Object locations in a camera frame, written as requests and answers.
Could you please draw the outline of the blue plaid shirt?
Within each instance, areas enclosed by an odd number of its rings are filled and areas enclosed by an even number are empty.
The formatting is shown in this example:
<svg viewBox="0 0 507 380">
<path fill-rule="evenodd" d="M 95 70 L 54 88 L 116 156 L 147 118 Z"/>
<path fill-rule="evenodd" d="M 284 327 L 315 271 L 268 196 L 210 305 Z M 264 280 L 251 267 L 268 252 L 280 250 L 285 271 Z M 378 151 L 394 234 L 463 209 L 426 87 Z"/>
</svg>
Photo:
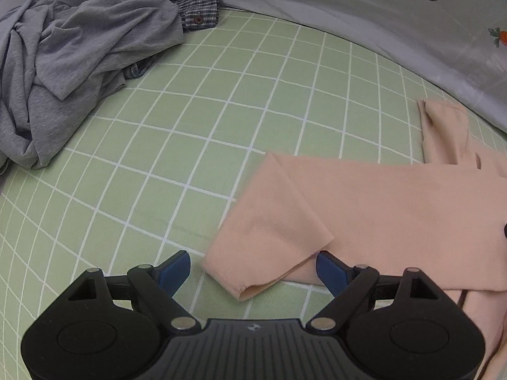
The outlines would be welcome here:
<svg viewBox="0 0 507 380">
<path fill-rule="evenodd" d="M 204 29 L 213 29 L 219 22 L 221 0 L 170 1 L 178 6 L 184 34 Z M 143 76 L 162 56 L 163 51 L 129 65 L 123 70 L 124 78 L 132 80 Z"/>
</svg>

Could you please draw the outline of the crumpled grey shirt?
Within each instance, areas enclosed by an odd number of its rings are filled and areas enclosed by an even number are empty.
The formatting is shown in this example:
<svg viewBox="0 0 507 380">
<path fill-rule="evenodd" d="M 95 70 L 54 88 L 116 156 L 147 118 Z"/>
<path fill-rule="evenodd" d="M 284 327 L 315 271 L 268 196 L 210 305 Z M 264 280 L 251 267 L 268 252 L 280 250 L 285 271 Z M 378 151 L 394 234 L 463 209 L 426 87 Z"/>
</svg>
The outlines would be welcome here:
<svg viewBox="0 0 507 380">
<path fill-rule="evenodd" d="M 1 18 L 1 162 L 46 167 L 124 70 L 184 38 L 169 0 L 27 0 Z"/>
</svg>

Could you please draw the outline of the green grid bed sheet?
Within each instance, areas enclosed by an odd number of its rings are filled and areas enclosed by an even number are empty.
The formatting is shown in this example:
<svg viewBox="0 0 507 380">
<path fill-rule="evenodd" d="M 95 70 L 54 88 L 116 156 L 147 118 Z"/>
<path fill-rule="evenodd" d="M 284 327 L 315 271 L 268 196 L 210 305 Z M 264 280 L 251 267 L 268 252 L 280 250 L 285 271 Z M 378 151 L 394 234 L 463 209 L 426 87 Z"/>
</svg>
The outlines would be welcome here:
<svg viewBox="0 0 507 380">
<path fill-rule="evenodd" d="M 320 286 L 281 282 L 234 301 L 200 264 L 267 151 L 416 164 L 419 99 L 450 95 L 338 36 L 223 10 L 83 122 L 50 165 L 1 178 L 1 376 L 26 379 L 29 325 L 82 271 L 123 275 L 178 250 L 177 301 L 210 317 L 312 317 Z"/>
</svg>

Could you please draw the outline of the peach long-sleeve sweater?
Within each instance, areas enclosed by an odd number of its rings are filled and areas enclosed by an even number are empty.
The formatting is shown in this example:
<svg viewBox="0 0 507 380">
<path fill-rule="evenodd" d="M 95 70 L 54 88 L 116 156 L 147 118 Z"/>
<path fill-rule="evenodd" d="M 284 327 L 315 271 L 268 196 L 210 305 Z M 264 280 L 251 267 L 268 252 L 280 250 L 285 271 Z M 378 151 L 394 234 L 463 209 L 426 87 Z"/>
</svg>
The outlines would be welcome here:
<svg viewBox="0 0 507 380">
<path fill-rule="evenodd" d="M 459 104 L 419 101 L 414 165 L 269 152 L 205 254 L 244 301 L 281 280 L 315 284 L 315 258 L 385 275 L 422 269 L 485 336 L 481 379 L 506 372 L 506 155 L 473 138 Z"/>
</svg>

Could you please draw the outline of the grey carrot-print duvet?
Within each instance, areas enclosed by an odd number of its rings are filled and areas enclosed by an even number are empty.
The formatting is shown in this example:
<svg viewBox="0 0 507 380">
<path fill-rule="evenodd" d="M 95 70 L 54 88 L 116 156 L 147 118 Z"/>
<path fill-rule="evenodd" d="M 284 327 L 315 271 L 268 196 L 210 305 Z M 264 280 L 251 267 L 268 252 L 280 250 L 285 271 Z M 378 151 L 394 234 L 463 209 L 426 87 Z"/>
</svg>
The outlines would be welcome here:
<svg viewBox="0 0 507 380">
<path fill-rule="evenodd" d="M 360 44 L 446 90 L 496 127 L 506 126 L 506 0 L 222 2 Z"/>
</svg>

